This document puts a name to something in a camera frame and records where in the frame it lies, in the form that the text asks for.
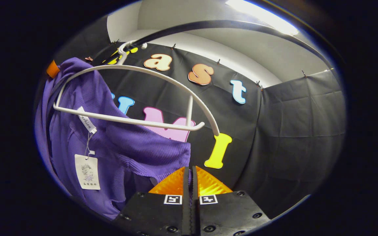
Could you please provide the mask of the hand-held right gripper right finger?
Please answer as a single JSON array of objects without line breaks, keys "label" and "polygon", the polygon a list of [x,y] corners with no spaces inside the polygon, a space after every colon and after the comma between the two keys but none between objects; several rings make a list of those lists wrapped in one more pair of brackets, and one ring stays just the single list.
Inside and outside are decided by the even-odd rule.
[{"label": "hand-held right gripper right finger", "polygon": [[198,166],[192,168],[192,234],[245,236],[270,223],[246,191],[232,191]]}]

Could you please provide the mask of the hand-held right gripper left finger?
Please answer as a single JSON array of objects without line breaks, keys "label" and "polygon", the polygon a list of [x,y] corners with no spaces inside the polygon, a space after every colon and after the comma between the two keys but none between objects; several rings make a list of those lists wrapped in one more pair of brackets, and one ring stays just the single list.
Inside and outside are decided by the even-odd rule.
[{"label": "hand-held right gripper left finger", "polygon": [[113,224],[134,236],[190,236],[189,168],[182,167],[148,192],[137,192]]}]

